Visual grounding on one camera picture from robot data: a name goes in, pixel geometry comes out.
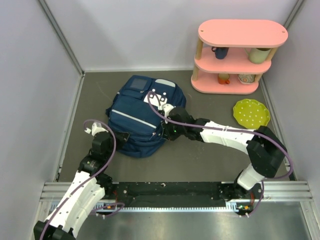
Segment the navy blue student backpack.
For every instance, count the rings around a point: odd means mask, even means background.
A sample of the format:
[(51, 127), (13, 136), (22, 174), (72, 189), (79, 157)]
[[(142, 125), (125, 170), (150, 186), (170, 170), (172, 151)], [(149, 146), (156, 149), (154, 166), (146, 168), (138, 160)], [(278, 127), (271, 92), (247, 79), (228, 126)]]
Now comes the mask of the navy blue student backpack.
[(162, 118), (154, 113), (160, 105), (185, 107), (186, 97), (173, 81), (133, 75), (117, 92), (106, 109), (108, 126), (128, 134), (118, 151), (133, 158), (153, 155), (164, 143)]

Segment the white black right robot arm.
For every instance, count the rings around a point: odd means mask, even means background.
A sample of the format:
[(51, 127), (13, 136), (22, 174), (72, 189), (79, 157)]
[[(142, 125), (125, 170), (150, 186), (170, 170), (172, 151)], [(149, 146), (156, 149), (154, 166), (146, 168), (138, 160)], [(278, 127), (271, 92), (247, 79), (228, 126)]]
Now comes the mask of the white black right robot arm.
[(243, 130), (224, 126), (205, 118), (194, 119), (179, 106), (164, 104), (158, 108), (163, 116), (164, 138), (174, 141), (180, 136), (207, 144), (218, 144), (245, 153), (248, 167), (236, 177), (231, 187), (221, 189), (225, 200), (245, 198), (264, 179), (274, 178), (286, 156), (286, 148), (266, 126)]

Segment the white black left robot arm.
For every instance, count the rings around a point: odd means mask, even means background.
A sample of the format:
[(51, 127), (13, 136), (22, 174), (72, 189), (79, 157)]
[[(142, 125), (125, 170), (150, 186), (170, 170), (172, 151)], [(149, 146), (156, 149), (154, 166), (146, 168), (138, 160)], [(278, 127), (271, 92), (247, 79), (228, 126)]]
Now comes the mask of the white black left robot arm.
[(36, 240), (75, 240), (81, 226), (102, 198), (109, 198), (115, 187), (104, 173), (106, 163), (127, 142), (129, 133), (97, 132), (88, 154), (82, 159), (68, 190), (57, 207), (38, 221), (33, 234)]

